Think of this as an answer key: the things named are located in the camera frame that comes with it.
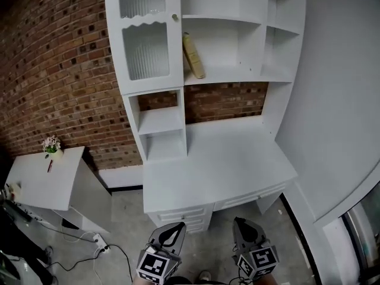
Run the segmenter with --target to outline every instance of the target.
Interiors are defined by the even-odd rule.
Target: flower
[[[42,143],[42,150],[48,153],[55,153],[61,148],[61,141],[55,135],[47,137]]]

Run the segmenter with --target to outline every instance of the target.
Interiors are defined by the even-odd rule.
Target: potted plant
[[[48,137],[42,142],[42,149],[44,152],[48,152],[53,160],[59,160],[64,155],[61,149],[61,141],[55,135]]]

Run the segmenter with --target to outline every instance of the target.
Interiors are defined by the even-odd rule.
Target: black pants
[[[171,277],[168,279],[168,281],[165,282],[164,285],[178,285],[178,284],[183,285],[183,284],[192,284],[192,283],[190,282],[190,280],[188,280],[185,277]],[[214,285],[223,284],[224,285],[224,283],[221,283],[221,282],[204,281],[204,280],[196,281],[195,284],[214,284]]]
[[[0,250],[14,257],[24,258],[31,269],[39,276],[43,285],[51,285],[53,276],[38,261],[40,259],[45,264],[48,263],[48,256],[45,251],[33,243],[13,221],[0,208],[0,221],[4,228],[0,230]]]

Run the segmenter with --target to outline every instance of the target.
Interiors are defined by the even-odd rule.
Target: power strip
[[[100,234],[94,235],[94,241],[96,242],[96,245],[99,247],[99,249],[104,249],[104,253],[107,254],[109,252],[109,248],[106,249],[106,242],[103,240],[103,238],[100,236]]]

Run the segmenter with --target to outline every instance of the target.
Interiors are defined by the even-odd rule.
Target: brick wall
[[[88,147],[99,169],[141,164],[116,82],[104,0],[14,0],[0,39],[0,145],[48,135]]]

